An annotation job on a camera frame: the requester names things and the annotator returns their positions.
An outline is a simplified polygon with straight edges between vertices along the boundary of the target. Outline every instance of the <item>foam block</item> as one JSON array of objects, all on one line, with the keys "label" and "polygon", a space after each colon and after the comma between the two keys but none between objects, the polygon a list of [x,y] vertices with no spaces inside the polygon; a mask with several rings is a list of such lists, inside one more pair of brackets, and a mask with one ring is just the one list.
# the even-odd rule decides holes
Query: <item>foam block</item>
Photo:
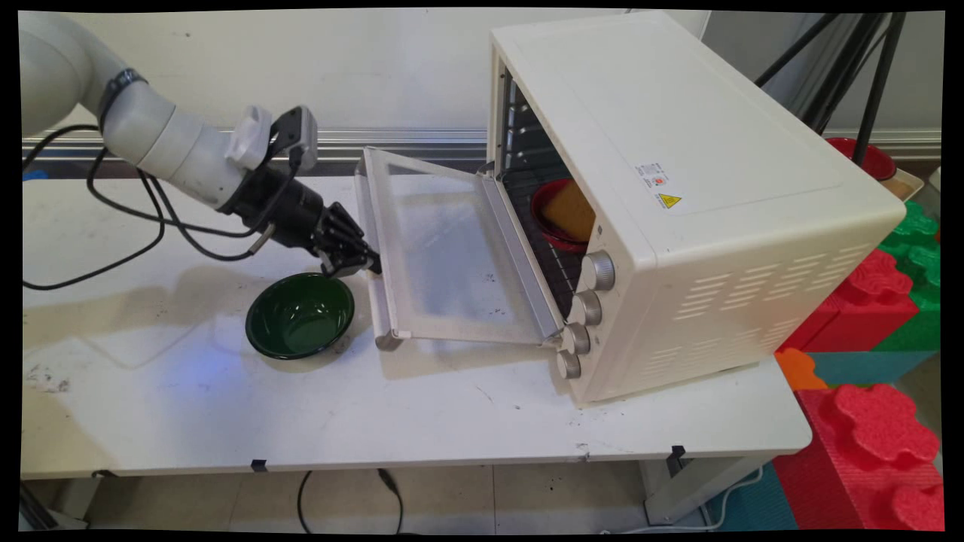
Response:
[{"label": "foam block", "polygon": [[936,352],[812,352],[814,371],[829,387],[896,382]]},{"label": "foam block", "polygon": [[[757,474],[753,473],[743,480],[756,476]],[[906,499],[913,500],[916,497],[908,496]],[[718,521],[723,513],[722,493],[707,502],[707,511],[710,513],[711,522]],[[759,482],[736,489],[730,494],[726,502],[726,519],[719,530],[797,530],[796,520],[793,519],[790,504],[772,463],[763,465],[763,478]]]},{"label": "foam block", "polygon": [[894,257],[874,250],[837,286],[829,301],[839,312],[801,348],[805,352],[866,352],[918,313],[913,281]]},{"label": "foam block", "polygon": [[814,359],[797,350],[788,348],[774,354],[780,369],[783,370],[790,389],[797,390],[826,390],[827,383],[814,374],[816,364]]},{"label": "foam block", "polygon": [[939,350],[941,348],[941,247],[918,246],[897,261],[897,269],[914,282],[910,298],[918,313],[880,341],[873,349],[883,352]]},{"label": "foam block", "polygon": [[810,316],[807,316],[807,319],[780,345],[780,350],[788,348],[805,349],[807,343],[820,333],[820,330],[830,323],[830,320],[833,320],[838,312],[840,312],[840,309],[833,300],[829,297],[824,299],[823,303],[811,312]]},{"label": "foam block", "polygon": [[810,445],[773,460],[800,528],[944,530],[937,437],[894,388],[795,392]]},{"label": "foam block", "polygon": [[901,259],[913,247],[933,247],[937,244],[934,236],[940,226],[924,216],[924,210],[914,202],[904,204],[907,214],[900,224],[891,231],[878,247],[887,254]]}]

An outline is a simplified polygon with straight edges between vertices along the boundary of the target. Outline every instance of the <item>red foam block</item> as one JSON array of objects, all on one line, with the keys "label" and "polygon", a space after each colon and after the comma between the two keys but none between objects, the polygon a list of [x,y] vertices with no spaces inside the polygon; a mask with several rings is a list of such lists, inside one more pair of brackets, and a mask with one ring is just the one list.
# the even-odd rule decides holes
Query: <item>red foam block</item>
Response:
[{"label": "red foam block", "polygon": [[820,330],[829,324],[830,321],[837,316],[838,312],[840,312],[840,309],[833,300],[829,297],[824,299],[823,303],[821,303],[815,311],[811,312],[810,316],[807,316],[807,319],[787,337],[787,340],[780,345],[778,350],[786,350],[788,348],[804,350],[807,343],[820,333]]},{"label": "red foam block", "polygon": [[773,460],[800,528],[944,530],[937,437],[885,384],[796,392],[809,446]]},{"label": "red foam block", "polygon": [[913,281],[894,257],[874,250],[827,299],[838,312],[801,350],[866,352],[918,313]]}]

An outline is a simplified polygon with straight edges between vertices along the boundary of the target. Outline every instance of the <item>oven knob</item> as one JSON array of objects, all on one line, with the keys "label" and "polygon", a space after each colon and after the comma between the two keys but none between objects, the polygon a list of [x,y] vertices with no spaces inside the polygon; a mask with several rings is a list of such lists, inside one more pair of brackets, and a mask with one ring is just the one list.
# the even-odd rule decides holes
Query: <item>oven knob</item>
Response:
[{"label": "oven knob", "polygon": [[589,353],[589,333],[582,324],[562,328],[562,349],[578,356]]},{"label": "oven knob", "polygon": [[579,366],[579,358],[576,354],[570,354],[561,350],[555,356],[555,366],[559,369],[559,375],[566,380],[578,378],[582,374],[582,367]]},{"label": "oven knob", "polygon": [[590,289],[608,290],[616,284],[616,269],[605,251],[582,257],[582,277]]},{"label": "oven knob", "polygon": [[595,326],[603,320],[603,308],[596,292],[585,290],[573,296],[573,307],[569,309],[569,321],[584,326]]}]

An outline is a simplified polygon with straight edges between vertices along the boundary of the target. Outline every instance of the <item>warning label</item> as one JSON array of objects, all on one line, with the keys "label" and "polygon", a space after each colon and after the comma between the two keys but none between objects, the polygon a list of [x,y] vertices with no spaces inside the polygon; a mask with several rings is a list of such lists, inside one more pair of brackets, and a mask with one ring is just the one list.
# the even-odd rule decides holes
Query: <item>warning label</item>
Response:
[{"label": "warning label", "polygon": [[658,162],[652,162],[648,164],[640,164],[635,166],[636,175],[639,176],[639,180],[643,181],[646,185],[646,189],[650,191],[659,206],[666,209],[667,211],[673,209],[673,214],[679,214],[680,208],[686,211],[688,203],[680,205],[677,208],[673,208],[674,205],[683,200],[683,189],[684,187],[680,184],[680,180],[674,177],[670,177],[669,173],[663,168],[662,164]]},{"label": "warning label", "polygon": [[677,198],[676,196],[667,196],[665,194],[660,194],[659,198],[663,200],[663,204],[666,205],[667,209],[672,208],[673,205],[677,204],[680,200],[683,199],[683,198]]}]

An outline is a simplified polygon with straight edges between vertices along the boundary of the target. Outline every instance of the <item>tile floor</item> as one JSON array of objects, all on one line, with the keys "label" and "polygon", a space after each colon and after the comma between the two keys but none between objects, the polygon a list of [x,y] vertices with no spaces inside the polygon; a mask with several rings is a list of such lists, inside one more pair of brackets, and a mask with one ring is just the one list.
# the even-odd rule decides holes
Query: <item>tile floor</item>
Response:
[{"label": "tile floor", "polygon": [[[636,462],[390,469],[418,534],[588,534],[646,526]],[[304,473],[104,478],[91,528],[301,532]],[[35,494],[42,482],[31,482]],[[315,471],[302,498],[314,532],[392,533],[398,502],[374,469]],[[705,525],[699,511],[679,525]]]}]

